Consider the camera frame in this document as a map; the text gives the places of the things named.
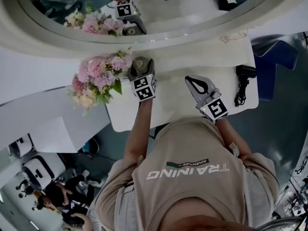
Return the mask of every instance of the white table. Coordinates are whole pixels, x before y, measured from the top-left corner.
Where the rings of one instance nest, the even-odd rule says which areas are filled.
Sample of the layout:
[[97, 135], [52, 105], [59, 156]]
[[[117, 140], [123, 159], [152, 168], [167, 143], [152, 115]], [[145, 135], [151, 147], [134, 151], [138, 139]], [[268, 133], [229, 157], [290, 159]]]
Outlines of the white table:
[[[257, 78], [250, 79], [246, 88], [246, 102], [235, 107], [238, 78], [235, 66], [245, 64], [255, 67], [249, 38], [222, 41], [198, 42], [143, 52], [155, 63], [157, 79], [156, 98], [153, 102], [151, 128], [186, 116], [202, 116], [195, 108], [196, 101], [185, 83], [187, 75], [210, 78], [220, 89], [229, 114], [236, 114], [258, 106]], [[139, 102], [131, 91], [128, 80], [122, 81], [123, 95], [112, 91], [113, 99], [107, 110], [115, 131], [131, 130]]]
[[[208, 21], [227, 13], [216, 0], [133, 0], [148, 34], [167, 32]], [[104, 6], [102, 13], [115, 18], [115, 10]]]

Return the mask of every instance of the pink carnation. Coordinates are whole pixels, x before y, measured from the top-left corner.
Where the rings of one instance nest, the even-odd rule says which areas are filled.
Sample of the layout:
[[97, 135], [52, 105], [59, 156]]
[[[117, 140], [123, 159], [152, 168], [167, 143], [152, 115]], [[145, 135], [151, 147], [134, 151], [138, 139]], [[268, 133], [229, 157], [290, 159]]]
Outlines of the pink carnation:
[[131, 54], [126, 54], [126, 56], [123, 57], [123, 61], [124, 61], [124, 68], [129, 68], [133, 63]]
[[82, 83], [86, 83], [88, 81], [88, 62], [81, 62], [79, 65], [78, 79]]
[[111, 86], [115, 80], [115, 76], [110, 71], [106, 71], [106, 73], [94, 79], [94, 85], [102, 90], [104, 86]]
[[113, 30], [115, 28], [115, 21], [111, 18], [108, 18], [104, 21], [104, 26], [107, 30]]
[[114, 83], [114, 81], [116, 80], [115, 79], [116, 77], [112, 74], [111, 71], [106, 71], [105, 76], [107, 78], [106, 83], [107, 83], [108, 86], [111, 86]]
[[99, 77], [105, 67], [105, 61], [101, 57], [96, 57], [89, 62], [88, 72], [90, 76], [96, 78]]
[[92, 20], [85, 20], [84, 24], [82, 25], [82, 31], [86, 33], [94, 33], [97, 34], [99, 31], [99, 26], [97, 24], [97, 21]]
[[81, 94], [83, 90], [83, 83], [79, 81], [77, 76], [75, 75], [72, 81], [74, 92]]
[[117, 27], [116, 32], [118, 35], [123, 35], [123, 30], [124, 30], [124, 22], [123, 21], [116, 21], [115, 25]]
[[122, 68], [125, 67], [125, 62], [123, 61], [122, 58], [115, 56], [112, 60], [111, 60], [111, 66], [114, 70], [121, 70]]
[[108, 30], [104, 27], [102, 27], [97, 34], [101, 34], [101, 35], [108, 35]]

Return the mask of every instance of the black charger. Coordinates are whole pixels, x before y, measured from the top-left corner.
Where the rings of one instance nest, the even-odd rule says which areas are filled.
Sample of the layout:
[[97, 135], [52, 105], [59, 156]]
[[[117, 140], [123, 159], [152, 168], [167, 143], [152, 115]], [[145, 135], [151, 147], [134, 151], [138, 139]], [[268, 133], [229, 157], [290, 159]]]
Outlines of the black charger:
[[243, 105], [246, 100], [246, 87], [249, 84], [248, 78], [255, 78], [257, 71], [254, 67], [239, 65], [236, 66], [236, 75], [239, 78], [239, 92], [236, 94], [234, 99], [235, 107]]

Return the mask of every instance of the flower bouquet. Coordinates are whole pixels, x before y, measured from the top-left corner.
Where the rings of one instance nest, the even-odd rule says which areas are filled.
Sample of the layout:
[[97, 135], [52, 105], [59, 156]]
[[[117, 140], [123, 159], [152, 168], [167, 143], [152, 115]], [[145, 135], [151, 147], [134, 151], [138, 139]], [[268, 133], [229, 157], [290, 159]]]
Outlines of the flower bouquet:
[[89, 2], [86, 3], [85, 11], [86, 14], [83, 14], [76, 9], [65, 18], [64, 26], [87, 33], [113, 36], [123, 35], [123, 30], [125, 29], [123, 21], [114, 20], [111, 18], [111, 15], [106, 16], [104, 13], [94, 11]]
[[131, 54], [123, 51], [84, 60], [80, 63], [78, 74], [73, 77], [73, 89], [69, 95], [86, 110], [99, 102], [109, 103], [111, 89], [122, 94], [118, 76], [128, 70], [131, 64]]

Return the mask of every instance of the hand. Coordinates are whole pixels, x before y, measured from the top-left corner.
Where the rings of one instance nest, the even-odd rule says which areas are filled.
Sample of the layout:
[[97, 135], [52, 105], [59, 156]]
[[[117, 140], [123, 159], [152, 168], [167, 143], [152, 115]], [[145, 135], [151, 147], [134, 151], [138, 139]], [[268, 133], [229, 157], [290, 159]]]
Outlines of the hand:
[[70, 191], [70, 190], [68, 190], [68, 189], [66, 189], [65, 192], [66, 192], [67, 194], [69, 194], [69, 195], [72, 195], [72, 194], [73, 194], [73, 192]]

